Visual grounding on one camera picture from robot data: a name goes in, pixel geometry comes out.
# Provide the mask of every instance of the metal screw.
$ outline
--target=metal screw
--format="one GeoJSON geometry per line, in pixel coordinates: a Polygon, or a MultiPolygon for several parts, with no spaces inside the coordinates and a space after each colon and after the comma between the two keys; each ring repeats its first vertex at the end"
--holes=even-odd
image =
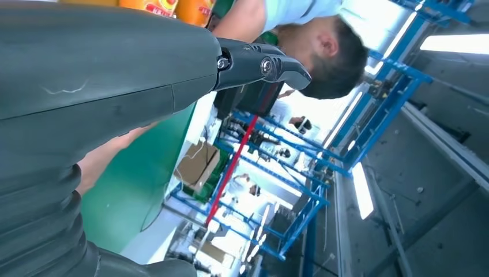
{"type": "Polygon", "coordinates": [[[260,71],[263,75],[268,75],[272,71],[272,61],[269,58],[263,59],[260,65],[260,71]]]}
{"type": "Polygon", "coordinates": [[[217,68],[225,69],[229,65],[229,60],[227,58],[221,57],[217,60],[217,68]]]}

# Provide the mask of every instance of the worker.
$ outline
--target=worker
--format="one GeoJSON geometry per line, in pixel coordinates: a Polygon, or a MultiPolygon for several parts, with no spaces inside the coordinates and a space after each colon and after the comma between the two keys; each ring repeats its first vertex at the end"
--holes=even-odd
{"type": "MultiPolygon", "coordinates": [[[[279,48],[300,61],[312,82],[300,92],[317,99],[348,94],[362,79],[367,49],[338,15],[342,0],[237,0],[213,30],[219,38],[253,42],[274,31],[279,48]]],[[[79,162],[78,191],[90,189],[112,158],[151,126],[113,138],[79,162]]]]}
{"type": "Polygon", "coordinates": [[[311,122],[306,117],[293,117],[291,106],[281,99],[277,99],[270,109],[270,116],[280,125],[288,127],[292,124],[301,134],[305,134],[312,128],[311,122]]]}
{"type": "MultiPolygon", "coordinates": [[[[251,181],[248,173],[237,175],[233,177],[226,186],[225,192],[222,197],[230,197],[231,201],[229,206],[233,207],[239,200],[245,197],[245,195],[250,194],[253,196],[260,196],[261,188],[251,181]]],[[[232,214],[232,210],[226,209],[223,216],[232,214]]]]}
{"type": "Polygon", "coordinates": [[[236,202],[238,202],[239,198],[247,193],[253,196],[260,196],[261,189],[257,184],[251,181],[248,173],[244,173],[234,176],[230,180],[229,184],[226,186],[225,193],[231,194],[232,198],[236,198],[236,202]]]}

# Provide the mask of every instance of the white shirt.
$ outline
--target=white shirt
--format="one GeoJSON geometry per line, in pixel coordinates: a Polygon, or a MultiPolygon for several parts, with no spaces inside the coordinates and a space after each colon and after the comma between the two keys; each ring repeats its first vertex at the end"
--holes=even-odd
{"type": "Polygon", "coordinates": [[[316,17],[339,14],[343,0],[265,0],[264,32],[286,24],[303,25],[316,17]]]}
{"type": "Polygon", "coordinates": [[[292,108],[287,102],[277,99],[270,109],[270,116],[276,122],[287,127],[292,118],[292,108]]]}
{"type": "Polygon", "coordinates": [[[232,178],[227,185],[227,192],[240,198],[240,196],[250,193],[251,186],[252,184],[247,182],[245,177],[232,178]]]}

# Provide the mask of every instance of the green table surface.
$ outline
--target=green table surface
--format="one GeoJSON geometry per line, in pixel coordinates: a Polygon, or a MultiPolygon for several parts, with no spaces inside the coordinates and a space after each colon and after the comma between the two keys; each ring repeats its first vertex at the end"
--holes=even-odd
{"type": "Polygon", "coordinates": [[[194,104],[121,151],[82,200],[87,238],[119,253],[158,215],[194,104]]]}

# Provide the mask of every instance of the orange bottle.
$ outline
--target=orange bottle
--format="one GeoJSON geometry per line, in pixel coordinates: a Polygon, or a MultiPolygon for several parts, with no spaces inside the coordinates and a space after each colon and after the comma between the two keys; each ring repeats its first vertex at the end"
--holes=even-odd
{"type": "Polygon", "coordinates": [[[176,17],[185,23],[205,27],[216,0],[179,0],[176,17]]]}
{"type": "Polygon", "coordinates": [[[119,6],[146,10],[160,16],[173,16],[178,0],[119,0],[119,6]]]}

